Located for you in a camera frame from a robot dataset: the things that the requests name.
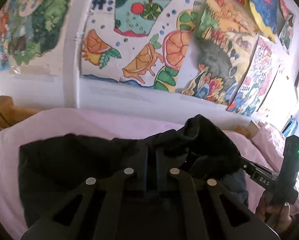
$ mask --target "pink blanket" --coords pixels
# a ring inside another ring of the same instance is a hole
[[[142,139],[182,125],[149,119],[102,114],[79,109],[52,109],[32,116],[15,126],[0,129],[0,222],[18,240],[27,230],[19,199],[17,164],[21,145],[67,133],[97,136],[106,139]],[[242,156],[269,168],[259,150],[243,135],[227,136],[236,144]],[[250,209],[254,212],[263,189],[247,177]]]

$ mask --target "silver bolt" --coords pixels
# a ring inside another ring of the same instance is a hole
[[[207,184],[210,185],[210,186],[216,186],[217,181],[214,180],[214,179],[209,179],[209,180],[207,181]]]
[[[179,169],[177,169],[177,168],[171,168],[170,169],[170,173],[174,174],[174,175],[177,175],[177,174],[179,174]]]
[[[126,168],[126,169],[124,170],[124,173],[125,173],[125,174],[133,174],[133,173],[134,173],[134,170],[133,170],[132,168]]]
[[[88,178],[85,182],[86,182],[87,185],[93,185],[93,184],[95,184],[96,179],[95,178]]]

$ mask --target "orange slice drawing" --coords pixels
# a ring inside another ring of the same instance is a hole
[[[175,30],[166,35],[163,40],[163,59],[167,67],[180,70],[191,34],[188,30]]]

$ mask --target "white wall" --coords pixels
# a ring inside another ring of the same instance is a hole
[[[233,129],[246,125],[249,118],[225,111],[225,106],[181,94],[136,88],[125,84],[114,84],[89,80],[79,76],[75,60],[76,43],[80,42],[79,26],[84,27],[86,4],[89,0],[74,0],[69,11],[69,24],[64,45],[63,77],[35,76],[0,72],[0,95],[10,95],[19,106],[50,109],[54,107],[79,107],[104,112],[135,115],[150,119],[183,124],[188,118],[202,114],[222,129]],[[280,58],[291,66],[289,77],[295,80],[299,68],[299,9],[293,0],[285,0],[295,14],[294,38],[288,56],[280,46],[275,46]],[[282,27],[282,16],[278,13],[278,30]],[[181,71],[187,65],[196,65],[197,48],[190,45]],[[188,81],[179,78],[178,87]]]

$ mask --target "black fabric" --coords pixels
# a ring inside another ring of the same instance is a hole
[[[240,153],[235,144],[201,115],[188,119],[178,131],[169,130],[143,140],[106,140],[68,134],[32,142],[20,147],[18,169],[27,225],[33,225],[86,178],[110,177],[126,168],[128,159],[144,144],[148,149],[148,167],[152,169],[155,169],[157,148],[162,148],[168,157],[179,158],[179,166],[189,150],[205,156],[190,171],[196,178],[221,179],[239,169]]]

